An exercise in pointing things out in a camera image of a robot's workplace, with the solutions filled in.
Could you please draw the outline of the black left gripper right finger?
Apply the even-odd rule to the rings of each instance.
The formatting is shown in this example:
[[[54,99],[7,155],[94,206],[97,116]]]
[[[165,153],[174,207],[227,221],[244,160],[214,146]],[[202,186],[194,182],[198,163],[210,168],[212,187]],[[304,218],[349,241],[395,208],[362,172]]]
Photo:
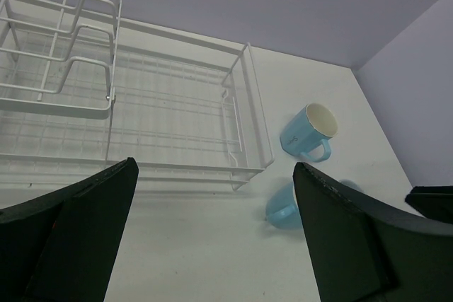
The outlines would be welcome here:
[[[400,210],[307,163],[293,182],[322,301],[452,300],[452,222]]]

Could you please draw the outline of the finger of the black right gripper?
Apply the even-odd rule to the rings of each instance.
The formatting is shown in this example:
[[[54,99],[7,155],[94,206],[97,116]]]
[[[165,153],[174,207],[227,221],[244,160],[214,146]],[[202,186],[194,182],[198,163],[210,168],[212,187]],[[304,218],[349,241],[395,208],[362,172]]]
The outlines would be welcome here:
[[[428,219],[452,222],[452,186],[416,186],[405,202]]]

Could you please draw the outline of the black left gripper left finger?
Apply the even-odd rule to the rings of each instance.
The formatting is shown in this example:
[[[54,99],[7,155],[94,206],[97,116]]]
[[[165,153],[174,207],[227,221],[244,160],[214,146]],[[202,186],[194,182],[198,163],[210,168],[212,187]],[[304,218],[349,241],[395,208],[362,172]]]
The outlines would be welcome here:
[[[103,301],[138,165],[129,157],[1,210],[2,301]]]

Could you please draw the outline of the round light blue mug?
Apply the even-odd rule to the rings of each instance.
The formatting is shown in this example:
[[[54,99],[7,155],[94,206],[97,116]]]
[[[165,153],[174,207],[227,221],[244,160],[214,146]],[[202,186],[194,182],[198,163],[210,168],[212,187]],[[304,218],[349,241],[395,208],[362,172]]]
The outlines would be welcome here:
[[[349,187],[351,190],[361,192],[362,194],[366,193],[352,180],[342,179],[338,183]],[[265,207],[265,217],[267,222],[278,229],[296,230],[302,228],[303,223],[299,213],[294,183],[291,182],[290,184],[285,185],[268,200]],[[363,233],[362,230],[364,228],[366,233],[366,222],[367,220],[365,219],[364,227],[363,220],[359,219],[358,221],[355,221],[355,227],[360,230],[360,233]]]

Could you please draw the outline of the faceted light blue mug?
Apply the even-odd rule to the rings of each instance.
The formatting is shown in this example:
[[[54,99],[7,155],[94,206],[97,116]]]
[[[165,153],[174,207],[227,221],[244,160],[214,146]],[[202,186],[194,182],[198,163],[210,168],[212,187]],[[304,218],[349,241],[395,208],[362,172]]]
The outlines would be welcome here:
[[[329,141],[337,133],[333,113],[322,104],[309,103],[282,130],[280,145],[291,156],[319,163],[330,158]]]

